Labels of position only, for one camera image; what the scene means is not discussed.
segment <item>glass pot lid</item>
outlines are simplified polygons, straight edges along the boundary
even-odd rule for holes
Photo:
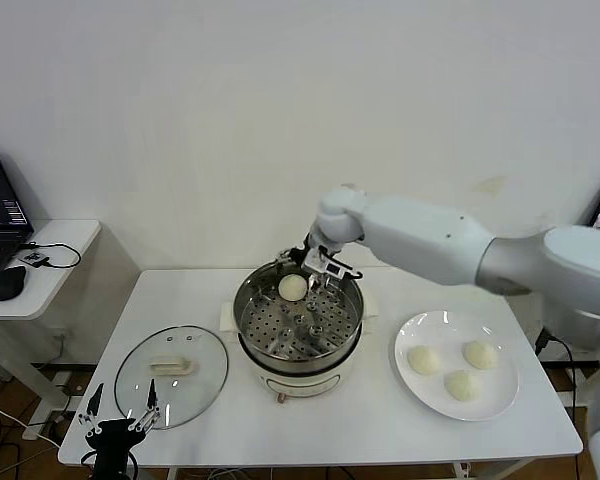
[[[155,380],[160,418],[154,428],[177,427],[204,412],[227,379],[229,358],[222,341],[201,327],[171,327],[151,335],[122,363],[115,381],[118,409],[140,418]]]

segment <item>steamed bun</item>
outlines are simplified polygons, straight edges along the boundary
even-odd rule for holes
[[[458,370],[445,376],[444,386],[453,398],[461,402],[475,400],[482,391],[480,380],[467,370]]]
[[[498,366],[498,352],[484,340],[468,343],[462,354],[467,362],[480,370],[489,370]]]
[[[440,357],[431,347],[418,345],[407,353],[409,365],[420,375],[434,375],[440,371]]]

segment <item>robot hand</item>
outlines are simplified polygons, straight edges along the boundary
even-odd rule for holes
[[[134,465],[134,479],[138,474],[138,464],[130,452],[131,448],[142,442],[147,433],[160,418],[160,409],[157,406],[155,383],[151,380],[147,410],[139,419],[121,418],[118,420],[97,421],[100,398],[104,384],[100,384],[87,404],[85,414],[79,414],[81,425],[88,425],[89,430],[85,436],[87,443],[93,450],[82,457],[80,463],[96,456],[93,467],[93,480],[128,480],[126,475],[127,460],[131,458]]]
[[[553,335],[600,353],[600,230],[566,226],[496,238],[462,212],[341,188],[322,197],[304,248],[292,249],[290,258],[312,276],[342,278],[355,270],[334,255],[350,242],[441,285],[475,284],[501,295],[540,292]],[[600,388],[589,420],[600,477]]]

